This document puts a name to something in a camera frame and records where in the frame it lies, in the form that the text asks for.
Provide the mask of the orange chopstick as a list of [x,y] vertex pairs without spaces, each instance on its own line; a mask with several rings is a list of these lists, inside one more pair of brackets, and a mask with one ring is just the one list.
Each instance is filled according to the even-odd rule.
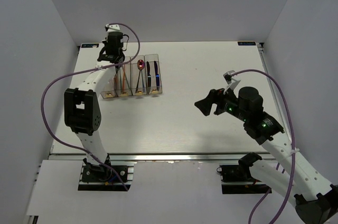
[[114,76],[114,89],[116,90],[118,87],[118,72],[116,72]]
[[121,73],[121,90],[124,92],[125,90],[125,66],[121,68],[122,73]]

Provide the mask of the iridescent rainbow spoon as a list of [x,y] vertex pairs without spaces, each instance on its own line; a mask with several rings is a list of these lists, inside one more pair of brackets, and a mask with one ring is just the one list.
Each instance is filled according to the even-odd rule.
[[145,83],[144,83],[144,76],[143,76],[143,70],[145,68],[144,60],[142,59],[138,60],[137,68],[139,69],[139,74],[138,74],[137,85],[136,85],[136,93],[140,95],[145,92]]

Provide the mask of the black knife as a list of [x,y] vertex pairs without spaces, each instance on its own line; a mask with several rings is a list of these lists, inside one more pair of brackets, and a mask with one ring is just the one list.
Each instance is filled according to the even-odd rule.
[[149,94],[152,85],[152,76],[151,76],[151,67],[148,61],[146,62],[146,72],[147,72],[147,94]]

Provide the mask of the iridescent blue knife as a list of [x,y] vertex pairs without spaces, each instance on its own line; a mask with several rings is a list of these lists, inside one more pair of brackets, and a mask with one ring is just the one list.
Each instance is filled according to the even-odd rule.
[[158,73],[158,65],[156,61],[154,61],[154,70],[155,70],[155,79],[156,79],[156,91],[159,92],[160,78],[159,78],[159,73]]

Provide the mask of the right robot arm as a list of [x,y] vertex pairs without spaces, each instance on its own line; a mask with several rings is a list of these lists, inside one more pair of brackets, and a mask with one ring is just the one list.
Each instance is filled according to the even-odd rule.
[[230,88],[212,89],[194,105],[205,116],[216,105],[215,115],[228,113],[241,120],[246,133],[289,174],[288,178],[282,176],[261,156],[249,153],[239,160],[238,173],[243,180],[254,178],[286,196],[304,223],[325,223],[337,214],[337,186],[323,177],[298,149],[292,148],[290,140],[276,136],[284,129],[264,111],[263,98],[256,88],[243,87],[237,95]]

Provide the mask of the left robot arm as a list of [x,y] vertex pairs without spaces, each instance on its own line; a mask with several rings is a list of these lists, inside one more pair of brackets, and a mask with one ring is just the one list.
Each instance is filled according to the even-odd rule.
[[87,163],[95,165],[93,174],[99,181],[111,177],[111,167],[106,165],[108,153],[105,151],[100,134],[101,111],[98,96],[109,80],[119,71],[113,64],[124,62],[123,37],[120,31],[110,31],[99,52],[97,71],[91,72],[76,88],[68,88],[64,93],[64,121],[88,151]]

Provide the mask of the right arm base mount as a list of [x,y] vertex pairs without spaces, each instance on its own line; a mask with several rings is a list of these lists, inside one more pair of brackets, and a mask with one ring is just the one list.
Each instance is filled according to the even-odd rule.
[[235,194],[265,194],[271,193],[271,188],[261,181],[253,178],[249,168],[262,157],[251,152],[238,160],[236,165],[220,165],[217,173],[221,176],[221,189],[223,195]]

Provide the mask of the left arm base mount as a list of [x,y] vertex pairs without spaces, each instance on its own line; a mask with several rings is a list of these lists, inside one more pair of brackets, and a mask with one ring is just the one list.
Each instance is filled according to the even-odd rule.
[[[118,173],[126,188],[129,189],[133,179],[134,167],[128,165],[112,165],[111,167]],[[97,166],[83,163],[78,191],[126,192],[127,190],[112,170],[105,167],[99,170]]]

